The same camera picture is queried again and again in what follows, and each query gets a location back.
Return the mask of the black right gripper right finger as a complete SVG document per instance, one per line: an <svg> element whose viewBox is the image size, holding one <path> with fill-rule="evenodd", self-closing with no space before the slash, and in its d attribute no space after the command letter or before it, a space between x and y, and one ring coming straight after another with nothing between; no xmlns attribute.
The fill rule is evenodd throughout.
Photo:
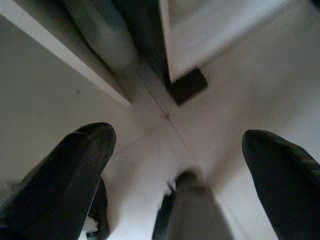
<svg viewBox="0 0 320 240"><path fill-rule="evenodd" d="M280 240L320 238L320 165L302 147L266 130L247 130L244 160Z"/></svg>

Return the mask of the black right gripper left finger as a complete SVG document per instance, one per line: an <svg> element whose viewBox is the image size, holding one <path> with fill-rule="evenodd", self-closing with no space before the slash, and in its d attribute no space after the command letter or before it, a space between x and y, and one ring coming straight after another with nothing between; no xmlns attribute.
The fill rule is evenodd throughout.
<svg viewBox="0 0 320 240"><path fill-rule="evenodd" d="M116 140L105 122L84 125L63 138L1 203L1 239L76 240L87 218L97 223L87 238L107 239L108 199L101 176Z"/></svg>

